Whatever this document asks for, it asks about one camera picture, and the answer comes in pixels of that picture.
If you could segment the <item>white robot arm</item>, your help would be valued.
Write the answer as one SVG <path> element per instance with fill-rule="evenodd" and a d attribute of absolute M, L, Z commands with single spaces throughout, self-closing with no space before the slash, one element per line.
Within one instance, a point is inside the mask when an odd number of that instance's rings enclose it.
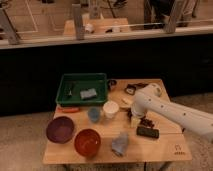
<path fill-rule="evenodd" d="M 142 117 L 148 110 L 156 112 L 213 143 L 213 114 L 163 100 L 162 89 L 150 83 L 133 96 L 131 112 Z"/>

